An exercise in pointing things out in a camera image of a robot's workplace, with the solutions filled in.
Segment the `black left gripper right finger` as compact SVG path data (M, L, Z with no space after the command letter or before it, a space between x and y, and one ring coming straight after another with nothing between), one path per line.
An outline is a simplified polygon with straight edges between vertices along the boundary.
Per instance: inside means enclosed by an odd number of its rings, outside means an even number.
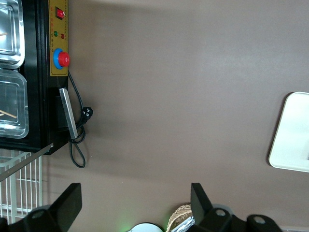
M191 210L196 232L228 232L232 216L222 207L214 207L200 183L191 184Z

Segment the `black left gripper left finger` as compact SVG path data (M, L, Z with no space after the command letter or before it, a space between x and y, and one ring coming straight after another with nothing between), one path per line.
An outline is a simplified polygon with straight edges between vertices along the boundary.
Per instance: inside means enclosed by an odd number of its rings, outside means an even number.
M72 183L54 203L32 210L23 220L24 231L67 232L81 208L81 184Z

